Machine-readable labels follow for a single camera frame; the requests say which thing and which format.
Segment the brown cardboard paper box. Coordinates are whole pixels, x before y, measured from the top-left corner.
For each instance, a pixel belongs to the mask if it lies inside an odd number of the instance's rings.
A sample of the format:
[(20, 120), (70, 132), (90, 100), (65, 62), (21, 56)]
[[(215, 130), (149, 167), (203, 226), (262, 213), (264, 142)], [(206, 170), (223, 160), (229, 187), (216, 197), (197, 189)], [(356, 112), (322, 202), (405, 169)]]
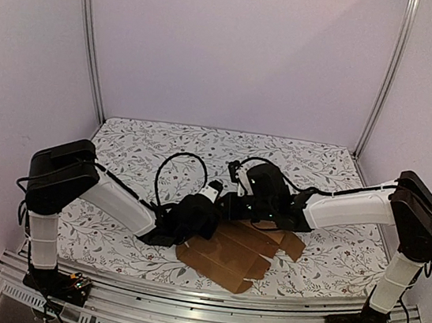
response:
[(177, 246), (176, 257), (226, 291), (241, 294), (265, 278), (278, 251), (293, 262), (304, 252), (306, 244), (296, 233), (274, 226), (223, 220), (209, 240), (197, 235)]

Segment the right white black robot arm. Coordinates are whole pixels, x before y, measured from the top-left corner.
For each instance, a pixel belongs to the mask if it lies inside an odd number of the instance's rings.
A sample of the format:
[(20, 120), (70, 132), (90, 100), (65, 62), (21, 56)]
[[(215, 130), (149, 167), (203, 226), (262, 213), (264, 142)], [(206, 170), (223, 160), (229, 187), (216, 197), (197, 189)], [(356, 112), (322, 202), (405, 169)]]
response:
[(396, 229), (399, 246), (352, 323), (383, 323), (423, 266), (432, 262), (432, 193), (414, 171), (391, 182), (329, 192), (299, 188), (270, 160), (256, 157), (229, 163), (235, 192), (217, 206), (225, 220), (274, 223), (278, 230), (311, 232), (342, 225), (381, 224)]

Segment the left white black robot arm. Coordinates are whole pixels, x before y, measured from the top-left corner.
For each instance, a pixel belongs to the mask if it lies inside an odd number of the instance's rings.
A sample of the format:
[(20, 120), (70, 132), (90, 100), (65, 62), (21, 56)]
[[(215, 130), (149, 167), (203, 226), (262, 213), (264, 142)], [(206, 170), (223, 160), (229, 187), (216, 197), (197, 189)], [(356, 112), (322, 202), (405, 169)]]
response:
[(58, 218), (74, 200), (96, 206), (145, 245), (171, 247), (196, 235), (212, 237), (219, 222), (216, 200), (223, 191), (220, 181), (205, 181), (200, 191), (179, 202), (149, 204), (96, 162), (96, 147), (85, 139), (38, 151), (31, 158), (28, 176), (17, 184), (24, 191), (32, 275), (50, 295), (64, 285), (56, 270)]

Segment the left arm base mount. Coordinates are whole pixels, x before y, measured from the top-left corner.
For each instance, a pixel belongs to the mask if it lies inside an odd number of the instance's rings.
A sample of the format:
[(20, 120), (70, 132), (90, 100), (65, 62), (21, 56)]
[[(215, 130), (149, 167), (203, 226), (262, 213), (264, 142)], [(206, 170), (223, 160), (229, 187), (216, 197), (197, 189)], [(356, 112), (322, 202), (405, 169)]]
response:
[(81, 272), (63, 274), (58, 267), (38, 269), (29, 265), (23, 285), (38, 291), (43, 297), (62, 300), (83, 307), (92, 288), (92, 279)]

